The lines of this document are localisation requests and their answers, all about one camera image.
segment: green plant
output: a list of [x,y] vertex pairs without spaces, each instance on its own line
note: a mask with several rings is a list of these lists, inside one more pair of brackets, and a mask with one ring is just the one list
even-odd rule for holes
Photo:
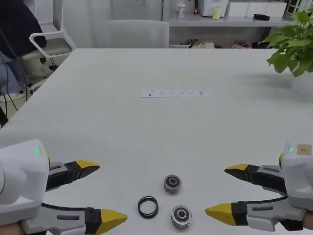
[[295,77],[304,72],[313,72],[313,8],[308,12],[294,13],[295,25],[278,28],[263,42],[269,42],[268,48],[278,48],[267,62],[274,65],[277,73],[287,67]]

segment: sticker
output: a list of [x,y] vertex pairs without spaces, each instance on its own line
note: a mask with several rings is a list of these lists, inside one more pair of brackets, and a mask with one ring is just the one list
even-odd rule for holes
[[312,155],[312,145],[310,144],[298,144],[297,154],[311,156]]

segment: white box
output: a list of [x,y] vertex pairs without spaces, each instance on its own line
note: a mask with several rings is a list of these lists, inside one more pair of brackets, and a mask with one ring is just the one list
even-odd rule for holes
[[268,8],[266,10],[265,15],[270,16],[270,17],[282,18],[284,16],[286,6],[287,6],[287,3],[285,2],[271,1],[268,3]]
[[226,15],[229,17],[246,17],[249,2],[230,1],[227,7]]
[[247,17],[253,17],[254,14],[266,14],[268,2],[250,1],[249,3],[248,12],[246,14]]

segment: white table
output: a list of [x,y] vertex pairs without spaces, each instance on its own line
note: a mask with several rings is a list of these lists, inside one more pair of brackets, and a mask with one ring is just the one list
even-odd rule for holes
[[[272,52],[77,49],[0,131],[0,146],[39,138],[53,161],[99,163],[100,170],[47,193],[45,202],[127,214],[108,235],[179,234],[170,214],[180,204],[192,212],[183,233],[267,234],[227,226],[204,209],[279,197],[224,168],[275,165],[288,139],[313,141],[311,100],[291,93],[288,73],[268,68]],[[140,98],[147,89],[203,89],[212,98]],[[163,189],[169,174],[182,179],[176,196]],[[146,195],[159,202],[152,220],[137,212]]]

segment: chair armrest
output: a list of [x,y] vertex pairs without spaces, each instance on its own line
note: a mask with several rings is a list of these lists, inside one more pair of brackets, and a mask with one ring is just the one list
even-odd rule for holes
[[73,45],[72,43],[68,42],[66,35],[64,34],[63,31],[56,31],[56,32],[48,32],[48,33],[33,33],[29,36],[30,42],[37,48],[38,51],[41,52],[42,55],[44,55],[47,59],[54,58],[54,57],[59,57],[59,56],[65,56],[65,55],[70,55],[70,53],[65,53],[65,54],[59,54],[59,55],[48,55],[36,42],[35,38],[36,37],[42,37],[42,36],[48,36],[50,39],[55,39],[55,38],[63,38],[71,47],[73,50]]

